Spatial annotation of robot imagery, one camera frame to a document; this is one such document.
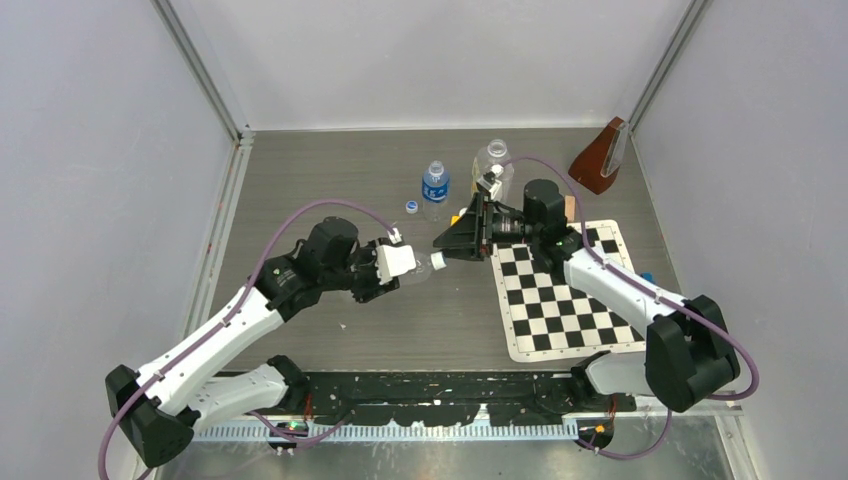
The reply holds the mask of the clear plastic bottle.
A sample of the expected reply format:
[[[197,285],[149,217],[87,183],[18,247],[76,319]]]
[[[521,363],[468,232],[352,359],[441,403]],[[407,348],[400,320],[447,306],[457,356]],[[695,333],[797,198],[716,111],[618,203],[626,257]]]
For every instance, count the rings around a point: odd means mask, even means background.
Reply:
[[[414,251],[414,259],[416,262],[415,267],[408,271],[407,273],[401,275],[399,277],[401,286],[411,286],[421,284],[427,281],[430,276],[436,272],[433,270],[432,265],[430,263],[430,255],[432,253],[425,253],[420,251]]]

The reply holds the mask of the blue label water bottle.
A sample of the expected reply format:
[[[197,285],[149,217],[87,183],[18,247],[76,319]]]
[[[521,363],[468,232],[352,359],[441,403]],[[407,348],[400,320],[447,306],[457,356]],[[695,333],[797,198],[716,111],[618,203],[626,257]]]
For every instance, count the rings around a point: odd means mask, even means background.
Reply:
[[[447,168],[439,160],[432,161],[421,180],[422,210],[427,220],[436,222],[443,216],[449,190],[450,174]]]

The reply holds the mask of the fruit label plastic bottle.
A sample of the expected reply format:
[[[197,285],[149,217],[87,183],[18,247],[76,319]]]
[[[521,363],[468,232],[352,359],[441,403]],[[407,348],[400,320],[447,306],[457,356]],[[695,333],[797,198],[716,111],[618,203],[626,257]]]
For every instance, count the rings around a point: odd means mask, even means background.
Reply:
[[[476,181],[478,178],[489,171],[492,166],[499,165],[501,175],[498,179],[502,182],[502,185],[498,200],[507,204],[514,177],[514,165],[508,164],[510,159],[508,147],[502,139],[493,139],[486,146],[480,148],[472,162],[471,193],[474,194],[477,191]]]

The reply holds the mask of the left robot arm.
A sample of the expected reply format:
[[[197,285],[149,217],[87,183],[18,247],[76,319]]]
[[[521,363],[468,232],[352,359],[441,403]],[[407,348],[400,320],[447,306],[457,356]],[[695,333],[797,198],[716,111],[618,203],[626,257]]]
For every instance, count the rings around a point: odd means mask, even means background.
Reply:
[[[294,248],[264,252],[232,299],[158,358],[105,377],[113,417],[148,468],[175,459],[200,431],[251,410],[298,412],[307,398],[303,374],[285,357],[221,383],[213,377],[247,347],[316,305],[326,292],[346,291],[364,304],[394,291],[415,269],[414,249],[398,230],[361,243],[350,221],[327,217]]]

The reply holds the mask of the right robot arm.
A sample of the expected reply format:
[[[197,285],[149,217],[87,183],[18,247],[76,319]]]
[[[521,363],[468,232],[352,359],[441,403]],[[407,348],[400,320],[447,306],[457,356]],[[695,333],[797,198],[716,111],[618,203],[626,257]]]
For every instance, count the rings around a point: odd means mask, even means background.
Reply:
[[[556,282],[609,308],[645,342],[641,352],[601,353],[573,368],[571,397],[596,410],[611,394],[657,398],[682,413],[704,399],[723,399],[740,373],[742,350],[727,332],[720,307],[651,284],[593,246],[585,228],[568,225],[565,197],[550,180],[526,184],[522,206],[508,207],[486,190],[433,241],[451,260],[481,261],[507,245],[525,245]]]

